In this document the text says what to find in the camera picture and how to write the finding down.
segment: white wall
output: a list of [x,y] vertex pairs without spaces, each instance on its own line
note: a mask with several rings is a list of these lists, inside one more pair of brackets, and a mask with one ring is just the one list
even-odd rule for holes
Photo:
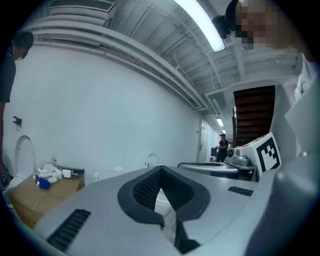
[[285,119],[285,114],[291,108],[289,99],[282,85],[275,87],[275,103],[270,132],[279,149],[282,163],[296,157],[296,136]]
[[115,166],[140,169],[149,153],[162,165],[196,161],[200,114],[134,70],[48,46],[34,46],[16,69],[4,114],[7,165],[22,135],[33,143],[36,168],[55,151],[58,164],[85,168],[86,183]]

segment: person in black clothing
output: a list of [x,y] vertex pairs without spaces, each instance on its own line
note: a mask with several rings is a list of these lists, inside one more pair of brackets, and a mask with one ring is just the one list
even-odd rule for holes
[[15,61],[24,59],[33,43],[34,36],[31,32],[24,31],[17,34],[2,59],[2,63],[0,63],[0,179],[2,180],[9,175],[2,159],[5,105],[10,102],[11,89],[16,75]]
[[229,146],[229,143],[226,140],[225,134],[221,134],[220,136],[221,136],[221,140],[219,142],[220,146],[219,146],[218,154],[216,155],[216,161],[223,163],[227,157],[227,148]]

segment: ceiling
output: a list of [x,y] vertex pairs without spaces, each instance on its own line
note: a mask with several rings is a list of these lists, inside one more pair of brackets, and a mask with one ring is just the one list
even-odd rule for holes
[[[91,5],[97,1],[59,0],[58,4],[62,2]],[[169,86],[213,127],[225,129],[228,139],[233,137],[233,91],[285,83],[287,77],[295,83],[300,54],[296,50],[256,44],[245,50],[240,38],[230,36],[224,40],[225,50],[213,52],[197,24],[174,0],[109,2],[115,7],[105,18],[96,9],[76,13],[65,7],[54,14],[48,9],[52,1],[48,1],[30,16],[25,28],[35,34],[36,44],[102,54]],[[198,2],[213,18],[225,14],[230,0]],[[218,125],[217,117],[224,127]]]

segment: cardboard box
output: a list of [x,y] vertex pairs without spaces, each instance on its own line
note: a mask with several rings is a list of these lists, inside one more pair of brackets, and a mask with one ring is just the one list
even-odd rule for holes
[[33,228],[47,212],[84,186],[84,177],[72,176],[60,179],[44,190],[36,185],[31,175],[9,193],[9,198],[22,222]]

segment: wooden staircase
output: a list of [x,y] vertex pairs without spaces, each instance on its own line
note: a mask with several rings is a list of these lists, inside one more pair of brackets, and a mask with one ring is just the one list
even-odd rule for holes
[[269,133],[275,108],[275,89],[272,85],[233,93],[236,108],[235,146],[243,146]]

